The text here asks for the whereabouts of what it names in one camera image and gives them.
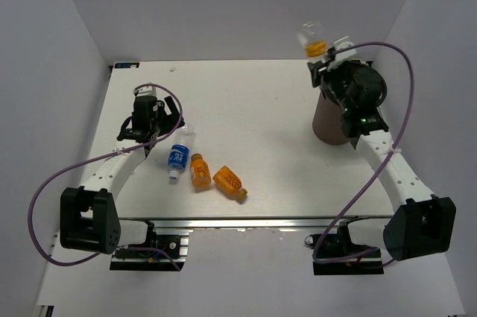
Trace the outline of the clear bottle yellow cap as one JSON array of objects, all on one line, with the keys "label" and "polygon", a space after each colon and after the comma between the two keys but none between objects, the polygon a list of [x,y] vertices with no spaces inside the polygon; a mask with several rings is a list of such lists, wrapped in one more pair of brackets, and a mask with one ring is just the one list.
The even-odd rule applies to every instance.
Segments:
[{"label": "clear bottle yellow cap", "polygon": [[328,49],[323,26],[318,21],[303,24],[298,31],[297,37],[304,48],[307,58],[320,57]]}]

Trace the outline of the blue label water bottle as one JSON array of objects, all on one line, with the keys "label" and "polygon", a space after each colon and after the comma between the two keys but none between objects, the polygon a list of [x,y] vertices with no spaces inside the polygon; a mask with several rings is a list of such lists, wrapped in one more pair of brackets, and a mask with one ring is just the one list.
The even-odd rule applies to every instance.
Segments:
[{"label": "blue label water bottle", "polygon": [[176,183],[185,171],[196,137],[195,127],[186,123],[174,133],[174,141],[168,155],[168,177]]}]

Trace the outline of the orange juice bottle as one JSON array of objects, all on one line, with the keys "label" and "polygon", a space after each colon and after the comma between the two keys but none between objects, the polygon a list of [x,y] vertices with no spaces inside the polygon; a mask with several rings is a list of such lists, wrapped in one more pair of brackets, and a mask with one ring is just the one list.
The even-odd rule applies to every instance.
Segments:
[{"label": "orange juice bottle", "polygon": [[246,199],[247,190],[242,186],[239,177],[228,166],[222,166],[212,179],[216,188],[226,197],[236,201]]}]

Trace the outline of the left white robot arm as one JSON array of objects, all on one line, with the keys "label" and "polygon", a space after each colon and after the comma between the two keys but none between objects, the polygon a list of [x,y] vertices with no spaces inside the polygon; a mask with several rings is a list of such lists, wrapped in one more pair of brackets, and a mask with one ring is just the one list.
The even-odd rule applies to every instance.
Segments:
[{"label": "left white robot arm", "polygon": [[133,112],[121,125],[113,156],[108,157],[78,188],[60,197],[60,244],[64,248],[112,254],[132,245],[140,256],[151,256],[157,238],[146,222],[120,220],[115,200],[142,164],[155,140],[184,125],[171,96],[159,100],[153,93],[138,94]]}]

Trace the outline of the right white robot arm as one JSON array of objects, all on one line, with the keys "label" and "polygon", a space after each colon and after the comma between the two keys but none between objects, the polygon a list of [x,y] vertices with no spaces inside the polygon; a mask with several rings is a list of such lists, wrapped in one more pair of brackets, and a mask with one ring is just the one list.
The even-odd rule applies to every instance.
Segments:
[{"label": "right white robot arm", "polygon": [[439,197],[414,173],[395,147],[378,111],[387,95],[384,78],[359,60],[308,64],[313,87],[341,110],[341,130],[374,171],[384,188],[393,216],[341,222],[337,249],[342,257],[386,250],[396,261],[439,254],[450,247],[456,206]]}]

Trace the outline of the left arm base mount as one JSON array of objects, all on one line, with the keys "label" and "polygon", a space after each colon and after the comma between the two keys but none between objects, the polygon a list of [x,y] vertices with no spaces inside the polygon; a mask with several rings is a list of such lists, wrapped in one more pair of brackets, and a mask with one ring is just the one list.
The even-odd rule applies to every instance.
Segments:
[{"label": "left arm base mount", "polygon": [[111,256],[110,271],[180,272],[189,248],[188,230],[160,227],[145,220],[145,241],[118,247]]}]

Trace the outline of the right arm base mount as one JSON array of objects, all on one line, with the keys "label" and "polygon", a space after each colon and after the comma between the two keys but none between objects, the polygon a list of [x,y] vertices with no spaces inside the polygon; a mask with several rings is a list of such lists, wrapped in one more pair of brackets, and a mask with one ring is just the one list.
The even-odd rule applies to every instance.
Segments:
[{"label": "right arm base mount", "polygon": [[325,236],[313,262],[314,276],[353,276],[384,274],[380,250],[351,242],[347,222]]}]

